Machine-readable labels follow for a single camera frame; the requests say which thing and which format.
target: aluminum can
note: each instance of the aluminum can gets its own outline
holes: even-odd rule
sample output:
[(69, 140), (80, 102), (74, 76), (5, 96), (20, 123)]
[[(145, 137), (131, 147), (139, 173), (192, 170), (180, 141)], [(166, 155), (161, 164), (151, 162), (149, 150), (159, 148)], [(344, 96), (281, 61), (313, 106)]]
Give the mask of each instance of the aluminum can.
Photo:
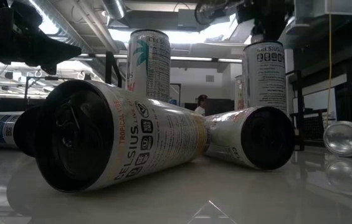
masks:
[(254, 169), (285, 165), (295, 150), (293, 126), (280, 110), (265, 106), (205, 117), (212, 142), (205, 155)]
[(14, 140), (14, 127), (20, 112), (0, 112), (0, 147), (17, 149)]
[(63, 192), (99, 189), (193, 160), (210, 142), (201, 115), (101, 82), (70, 80), (38, 118), (36, 161)]
[(235, 78), (235, 88), (234, 88), (234, 110), (242, 110), (245, 108), (244, 103), (244, 81), (242, 75), (238, 75)]
[(34, 157), (34, 130), (40, 107), (25, 112), (0, 112), (0, 147), (20, 149)]
[(273, 106), (287, 114), (285, 52), (280, 42), (257, 42), (242, 53), (245, 108)]
[(323, 135), (325, 147), (333, 154), (352, 157), (352, 122), (337, 121), (328, 125)]
[(157, 30), (144, 29), (132, 32), (127, 61), (127, 90), (168, 103), (169, 37)]

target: palm tree graphic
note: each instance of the palm tree graphic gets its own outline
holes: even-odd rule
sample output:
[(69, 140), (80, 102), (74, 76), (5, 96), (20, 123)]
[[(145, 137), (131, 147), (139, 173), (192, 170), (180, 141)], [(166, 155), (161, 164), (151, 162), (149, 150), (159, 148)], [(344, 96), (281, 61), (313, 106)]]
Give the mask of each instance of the palm tree graphic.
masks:
[(146, 65), (146, 75), (148, 75), (148, 56), (150, 53), (150, 47), (148, 44), (142, 40), (137, 40), (137, 43), (141, 45), (141, 47), (138, 47), (137, 49), (134, 50), (134, 54), (141, 53), (140, 56), (137, 59), (137, 66), (141, 65), (143, 62), (145, 62)]

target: can lid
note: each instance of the can lid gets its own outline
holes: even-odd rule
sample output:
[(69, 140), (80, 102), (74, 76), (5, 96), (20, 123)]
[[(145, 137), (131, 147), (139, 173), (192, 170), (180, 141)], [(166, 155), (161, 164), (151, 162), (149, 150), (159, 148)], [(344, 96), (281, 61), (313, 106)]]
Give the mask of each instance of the can lid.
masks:
[(278, 169), (289, 161), (295, 150), (292, 123), (276, 108), (258, 108), (242, 126), (241, 144), (246, 157), (257, 168)]
[(42, 106), (36, 161), (55, 189), (85, 190), (105, 170), (113, 144), (113, 120), (104, 99), (91, 83), (70, 80), (55, 88)]
[(352, 122), (338, 121), (324, 131), (325, 147), (339, 156), (352, 156)]
[(154, 29), (139, 29), (139, 30), (135, 30), (135, 31), (133, 31), (133, 32), (130, 34), (130, 36), (132, 36), (132, 35), (135, 34), (135, 33), (144, 32), (144, 31), (157, 32), (157, 33), (162, 34), (162, 35), (165, 35), (167, 38), (169, 38), (169, 36), (168, 36), (167, 34), (165, 34), (164, 32), (159, 31), (159, 30), (154, 30)]

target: person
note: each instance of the person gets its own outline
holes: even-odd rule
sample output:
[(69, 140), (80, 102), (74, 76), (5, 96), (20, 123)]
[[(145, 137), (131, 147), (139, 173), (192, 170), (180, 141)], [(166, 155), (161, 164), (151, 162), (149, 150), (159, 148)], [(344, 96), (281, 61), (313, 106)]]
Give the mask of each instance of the person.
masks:
[(206, 95), (200, 95), (198, 97), (198, 107), (195, 109), (196, 113), (205, 116), (205, 101), (207, 99)]

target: yellow cable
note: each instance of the yellow cable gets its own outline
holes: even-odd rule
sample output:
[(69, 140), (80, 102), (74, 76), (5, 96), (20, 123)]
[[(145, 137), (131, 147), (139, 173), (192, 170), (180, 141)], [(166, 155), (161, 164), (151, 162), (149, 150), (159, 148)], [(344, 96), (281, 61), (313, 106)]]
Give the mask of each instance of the yellow cable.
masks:
[(328, 117), (330, 115), (330, 96), (331, 96), (331, 81), (332, 81), (332, 0), (330, 0), (329, 20), (330, 20), (330, 79), (328, 84), (328, 107), (326, 109), (326, 126), (328, 127)]

